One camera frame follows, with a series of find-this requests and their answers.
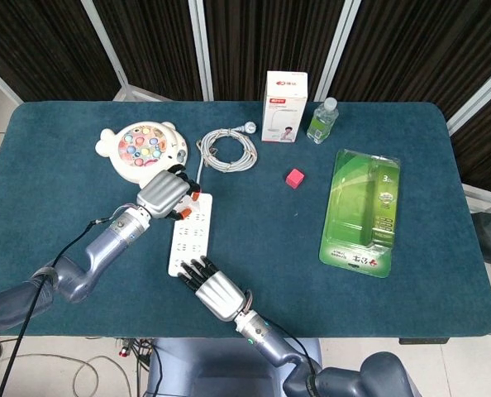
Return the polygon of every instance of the plastic bottle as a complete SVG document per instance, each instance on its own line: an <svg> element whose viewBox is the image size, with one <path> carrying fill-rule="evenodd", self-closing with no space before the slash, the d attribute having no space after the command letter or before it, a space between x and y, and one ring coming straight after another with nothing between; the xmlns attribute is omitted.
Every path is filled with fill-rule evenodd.
<svg viewBox="0 0 491 397"><path fill-rule="evenodd" d="M306 135L315 143L322 143L330 135L330 130L338 116L337 101L334 98L327 98L313 112L313 119Z"/></svg>

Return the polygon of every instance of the white power strip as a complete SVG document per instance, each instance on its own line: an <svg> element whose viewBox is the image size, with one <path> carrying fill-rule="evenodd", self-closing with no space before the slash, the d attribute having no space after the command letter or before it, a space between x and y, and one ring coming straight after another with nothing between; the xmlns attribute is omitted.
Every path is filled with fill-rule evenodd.
<svg viewBox="0 0 491 397"><path fill-rule="evenodd" d="M207 254L209 230L211 228L212 196L201 193L198 198L199 211L191 213L187 219L176 221L170 247L169 275L177 277L181 273L181 262L190 263Z"/></svg>

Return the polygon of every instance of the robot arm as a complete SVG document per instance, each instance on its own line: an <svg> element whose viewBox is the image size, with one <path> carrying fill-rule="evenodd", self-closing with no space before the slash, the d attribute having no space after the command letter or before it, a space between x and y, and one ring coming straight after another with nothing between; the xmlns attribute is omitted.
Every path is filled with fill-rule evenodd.
<svg viewBox="0 0 491 397"><path fill-rule="evenodd" d="M367 358L360 371L325 368L297 352L255 310L250 301L206 257L182 264L179 278L220 320L234 321L241 333L273 366L294 364L284 382L288 397L421 397L401 361L382 352Z"/></svg>
<svg viewBox="0 0 491 397"><path fill-rule="evenodd" d="M180 172L179 167L161 171L137 195L137 205L128 204L118 218L117 211L107 219L98 219L94 224L108 222L110 226L86 247L88 269L61 256L53 268L53 261L40 268L32 277L0 293L0 332L22 323L41 278L47 281L37 301L34 316L45 312L53 303L55 292L60 293L71 303L86 299L95 288L102 273L111 265L150 226L152 218L182 219L189 210L175 211L177 204L185 195L199 192L199 186Z"/></svg>

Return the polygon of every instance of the red block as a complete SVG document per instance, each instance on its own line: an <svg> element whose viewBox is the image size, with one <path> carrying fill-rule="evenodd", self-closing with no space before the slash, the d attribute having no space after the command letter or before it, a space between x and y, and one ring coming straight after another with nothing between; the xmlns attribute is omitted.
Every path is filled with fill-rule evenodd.
<svg viewBox="0 0 491 397"><path fill-rule="evenodd" d="M286 183L289 184L292 188L296 189L301 184L301 182L303 182L303 179L304 174L294 168L292 172L290 172L286 177Z"/></svg>

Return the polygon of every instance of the curtain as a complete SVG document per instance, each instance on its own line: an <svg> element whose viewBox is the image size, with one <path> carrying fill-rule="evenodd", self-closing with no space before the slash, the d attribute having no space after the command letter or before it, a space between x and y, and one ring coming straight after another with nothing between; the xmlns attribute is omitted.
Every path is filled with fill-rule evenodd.
<svg viewBox="0 0 491 397"><path fill-rule="evenodd" d="M128 82L203 100L187 0L94 0Z"/></svg>
<svg viewBox="0 0 491 397"><path fill-rule="evenodd" d="M205 0L216 100L261 100L266 71L308 72L313 98L343 0Z"/></svg>
<svg viewBox="0 0 491 397"><path fill-rule="evenodd" d="M120 88L79 0L0 0L0 76L24 101L111 100Z"/></svg>
<svg viewBox="0 0 491 397"><path fill-rule="evenodd" d="M491 101L451 136L465 184L491 191Z"/></svg>
<svg viewBox="0 0 491 397"><path fill-rule="evenodd" d="M451 117L491 76L491 0L364 0L330 95L428 101Z"/></svg>

